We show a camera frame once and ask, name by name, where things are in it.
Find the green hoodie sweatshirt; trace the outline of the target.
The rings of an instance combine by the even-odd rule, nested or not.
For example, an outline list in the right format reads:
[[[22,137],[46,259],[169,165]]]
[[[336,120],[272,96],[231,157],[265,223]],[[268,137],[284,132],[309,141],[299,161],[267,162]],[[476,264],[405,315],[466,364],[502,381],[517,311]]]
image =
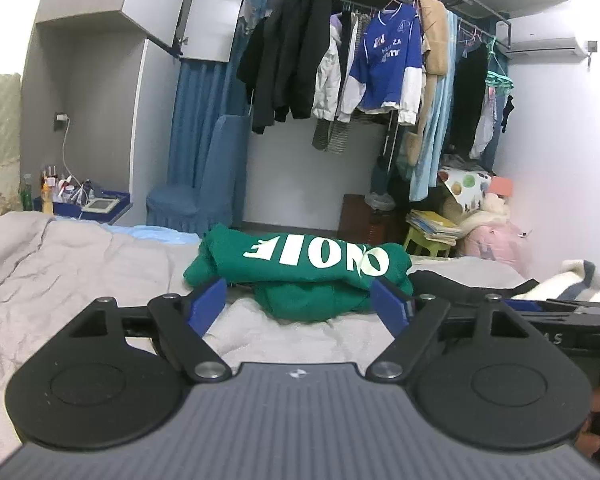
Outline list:
[[[386,278],[411,295],[412,262],[399,244],[361,245],[303,234],[260,236],[214,226],[184,271],[190,287],[222,278],[252,289],[268,315],[314,323],[368,312],[373,281]]]

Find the striped folded blanket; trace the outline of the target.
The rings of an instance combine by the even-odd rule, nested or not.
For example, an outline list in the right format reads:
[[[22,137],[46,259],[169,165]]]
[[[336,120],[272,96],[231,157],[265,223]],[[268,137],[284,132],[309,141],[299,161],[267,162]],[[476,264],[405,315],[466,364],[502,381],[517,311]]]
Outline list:
[[[514,299],[585,301],[600,307],[600,269],[588,260],[565,260],[557,274]]]

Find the green plastic stool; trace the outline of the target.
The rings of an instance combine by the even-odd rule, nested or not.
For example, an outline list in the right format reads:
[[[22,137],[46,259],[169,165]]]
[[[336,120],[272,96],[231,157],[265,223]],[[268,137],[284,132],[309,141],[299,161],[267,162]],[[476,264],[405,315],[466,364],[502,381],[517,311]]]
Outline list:
[[[451,245],[436,240],[428,240],[425,234],[414,226],[408,229],[403,248],[410,255],[432,258],[448,258],[452,252]]]

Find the stack of books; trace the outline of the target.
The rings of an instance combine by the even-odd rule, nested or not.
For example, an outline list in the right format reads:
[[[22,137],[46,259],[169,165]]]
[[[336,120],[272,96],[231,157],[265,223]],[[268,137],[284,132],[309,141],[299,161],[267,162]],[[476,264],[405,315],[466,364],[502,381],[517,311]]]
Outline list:
[[[411,210],[406,215],[406,222],[430,242],[454,246],[463,237],[459,226],[434,211]]]

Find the dark brown box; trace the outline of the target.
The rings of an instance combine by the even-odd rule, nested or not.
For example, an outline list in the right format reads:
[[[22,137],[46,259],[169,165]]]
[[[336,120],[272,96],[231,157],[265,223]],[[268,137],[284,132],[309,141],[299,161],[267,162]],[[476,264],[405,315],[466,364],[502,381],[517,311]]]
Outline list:
[[[407,224],[400,210],[380,211],[365,203],[363,195],[343,196],[337,236],[355,244],[402,245]]]

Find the pink plush bundle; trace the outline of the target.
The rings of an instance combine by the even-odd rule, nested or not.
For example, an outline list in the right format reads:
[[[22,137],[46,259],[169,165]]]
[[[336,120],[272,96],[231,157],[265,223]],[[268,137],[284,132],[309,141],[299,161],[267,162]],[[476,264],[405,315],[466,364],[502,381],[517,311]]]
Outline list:
[[[457,246],[457,255],[490,260],[528,274],[530,262],[526,234],[507,223],[490,223],[471,230]]]

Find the blue covered chair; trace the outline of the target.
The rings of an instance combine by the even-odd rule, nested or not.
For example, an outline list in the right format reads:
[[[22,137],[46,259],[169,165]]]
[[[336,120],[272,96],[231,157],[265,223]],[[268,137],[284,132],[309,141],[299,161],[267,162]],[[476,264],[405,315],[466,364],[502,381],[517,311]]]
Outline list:
[[[201,236],[217,224],[241,222],[249,131],[248,116],[220,116],[198,183],[167,184],[151,191],[146,223]]]

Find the blue tray on nightstand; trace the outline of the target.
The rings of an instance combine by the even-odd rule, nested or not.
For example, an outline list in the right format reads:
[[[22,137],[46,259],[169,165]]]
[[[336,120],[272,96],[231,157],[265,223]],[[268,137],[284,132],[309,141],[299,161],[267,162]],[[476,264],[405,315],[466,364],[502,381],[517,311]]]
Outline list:
[[[96,221],[114,224],[132,207],[131,194],[117,191],[104,191],[104,196],[90,198],[84,206],[72,203],[53,202],[57,217]]]

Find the orange bottle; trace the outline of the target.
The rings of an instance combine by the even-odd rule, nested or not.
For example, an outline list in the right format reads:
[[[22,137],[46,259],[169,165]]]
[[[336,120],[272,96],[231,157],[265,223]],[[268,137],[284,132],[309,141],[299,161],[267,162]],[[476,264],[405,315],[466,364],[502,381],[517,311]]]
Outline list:
[[[49,216],[54,214],[53,190],[47,182],[44,182],[42,187],[41,205],[43,214],[48,214]]]

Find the blue curtain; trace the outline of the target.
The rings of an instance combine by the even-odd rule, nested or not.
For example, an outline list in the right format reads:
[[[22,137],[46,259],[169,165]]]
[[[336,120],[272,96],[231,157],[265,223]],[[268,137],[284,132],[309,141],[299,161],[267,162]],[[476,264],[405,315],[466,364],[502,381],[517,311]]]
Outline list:
[[[236,77],[251,27],[268,0],[188,0],[186,22],[178,33],[180,76],[172,116],[168,177],[170,185],[194,188],[204,164],[216,121],[245,115],[245,85]]]

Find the blue white jersey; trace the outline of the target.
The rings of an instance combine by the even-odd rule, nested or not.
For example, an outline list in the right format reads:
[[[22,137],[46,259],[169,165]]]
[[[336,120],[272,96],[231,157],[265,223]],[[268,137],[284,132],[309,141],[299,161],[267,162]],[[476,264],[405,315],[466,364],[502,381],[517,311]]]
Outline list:
[[[422,99],[422,31],[410,4],[379,12],[368,24],[343,86],[337,119],[350,122],[355,110],[369,115],[398,113],[412,126]]]

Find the grey wardrobe cabinet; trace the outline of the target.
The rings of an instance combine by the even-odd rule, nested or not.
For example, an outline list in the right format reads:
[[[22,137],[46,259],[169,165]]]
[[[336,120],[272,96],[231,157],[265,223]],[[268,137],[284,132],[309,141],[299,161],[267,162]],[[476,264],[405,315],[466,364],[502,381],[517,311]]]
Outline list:
[[[188,0],[41,0],[22,81],[21,168],[131,194],[166,182]]]

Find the white hanging jacket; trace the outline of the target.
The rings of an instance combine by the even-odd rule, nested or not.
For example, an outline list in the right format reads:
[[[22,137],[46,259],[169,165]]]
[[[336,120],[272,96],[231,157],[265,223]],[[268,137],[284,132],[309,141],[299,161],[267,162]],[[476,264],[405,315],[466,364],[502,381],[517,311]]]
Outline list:
[[[329,21],[329,45],[317,67],[312,115],[333,122],[340,107],[340,93],[348,76],[356,17],[350,11],[334,14]]]

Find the white air conditioner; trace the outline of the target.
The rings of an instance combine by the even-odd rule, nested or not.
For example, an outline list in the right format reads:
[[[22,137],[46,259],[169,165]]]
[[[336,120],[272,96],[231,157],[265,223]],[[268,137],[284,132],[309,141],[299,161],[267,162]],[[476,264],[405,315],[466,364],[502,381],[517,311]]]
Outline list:
[[[516,58],[516,56],[585,58],[586,52],[576,37],[532,37],[513,40],[505,55],[509,58]]]

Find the beige hanging coat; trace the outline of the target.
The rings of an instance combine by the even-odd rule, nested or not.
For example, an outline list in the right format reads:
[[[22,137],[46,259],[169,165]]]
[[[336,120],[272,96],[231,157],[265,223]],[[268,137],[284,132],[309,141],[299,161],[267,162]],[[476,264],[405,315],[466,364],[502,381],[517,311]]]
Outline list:
[[[422,154],[428,114],[434,102],[438,80],[449,70],[448,11],[439,0],[415,0],[422,26],[422,65],[424,66],[424,93],[417,116],[416,130],[406,136],[406,160],[415,167]]]

